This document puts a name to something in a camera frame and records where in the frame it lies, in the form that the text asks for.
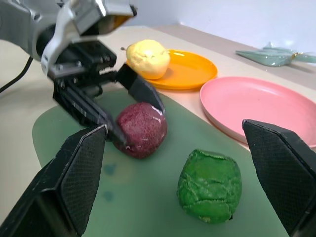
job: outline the green mat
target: green mat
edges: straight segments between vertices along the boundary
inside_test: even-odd
[[[162,96],[168,134],[147,160],[135,160],[105,145],[100,186],[85,237],[287,237],[257,179],[250,152],[173,100]],[[126,90],[98,99],[116,117],[135,101]],[[33,127],[41,166],[65,139],[82,129],[60,107],[42,114]],[[208,225],[186,215],[176,190],[188,155],[196,148],[233,157],[243,190],[233,219]]]

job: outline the purple play dough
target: purple play dough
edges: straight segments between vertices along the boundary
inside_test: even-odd
[[[167,135],[164,115],[148,103],[127,106],[118,116],[117,124],[125,133],[127,147],[114,145],[125,154],[144,159],[157,150]]]

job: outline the orange plate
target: orange plate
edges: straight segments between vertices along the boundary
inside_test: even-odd
[[[169,54],[170,65],[165,75],[157,80],[147,80],[156,88],[196,89],[217,76],[216,66],[202,56],[179,50],[169,50]]]

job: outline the beige tabletop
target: beige tabletop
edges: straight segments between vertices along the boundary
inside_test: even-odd
[[[272,81],[305,95],[316,102],[316,67],[295,64],[291,67],[267,68],[234,54],[248,46],[211,36],[184,26],[123,27],[101,40],[118,55],[118,69],[126,60],[121,47],[143,39],[154,39],[166,48],[186,50],[202,55],[218,67],[218,76],[248,76]],[[0,41],[1,84],[23,69],[28,55],[20,48]],[[107,85],[112,90],[118,85]],[[40,64],[34,62],[26,76],[0,95],[0,223],[40,170],[32,141],[36,119],[55,106],[52,83],[43,76]],[[161,91],[207,121],[198,92]]]

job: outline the black cable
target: black cable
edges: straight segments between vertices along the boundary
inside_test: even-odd
[[[6,85],[4,85],[3,87],[0,88],[0,93],[4,92],[6,89],[8,89],[10,86],[12,86],[13,84],[15,84],[17,81],[19,81],[24,75],[25,73],[28,71],[28,69],[30,68],[30,65],[33,61],[32,57],[29,57],[29,60],[27,61],[23,71],[12,81],[10,81],[9,83],[7,83]]]

